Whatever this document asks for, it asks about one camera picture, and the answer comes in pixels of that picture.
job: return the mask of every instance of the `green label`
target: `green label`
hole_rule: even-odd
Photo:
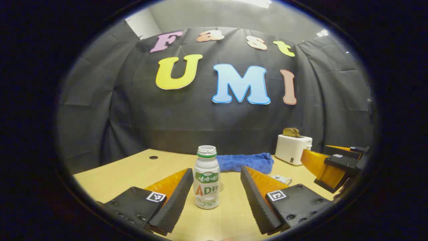
[[[201,183],[212,183],[218,181],[218,172],[204,172],[204,173],[195,173],[195,178],[198,179]]]

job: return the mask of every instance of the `ceiling light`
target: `ceiling light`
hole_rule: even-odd
[[[268,8],[272,1],[269,0],[235,0],[238,2],[253,4],[262,8]]]

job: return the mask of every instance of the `ceiling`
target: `ceiling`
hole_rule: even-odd
[[[234,0],[166,0],[149,9],[163,33],[192,27],[240,27],[299,43],[325,29],[305,13],[274,1],[266,9]]]

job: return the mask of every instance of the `blue towel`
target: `blue towel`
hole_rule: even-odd
[[[259,172],[269,174],[273,159],[270,153],[256,155],[219,155],[217,156],[221,172],[241,172],[241,166],[248,166]]]

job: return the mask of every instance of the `screw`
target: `screw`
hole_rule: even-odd
[[[145,221],[145,220],[146,220],[146,219],[145,219],[141,214],[137,215],[137,217],[138,217],[138,219],[140,219],[140,220],[143,220],[143,221]]]

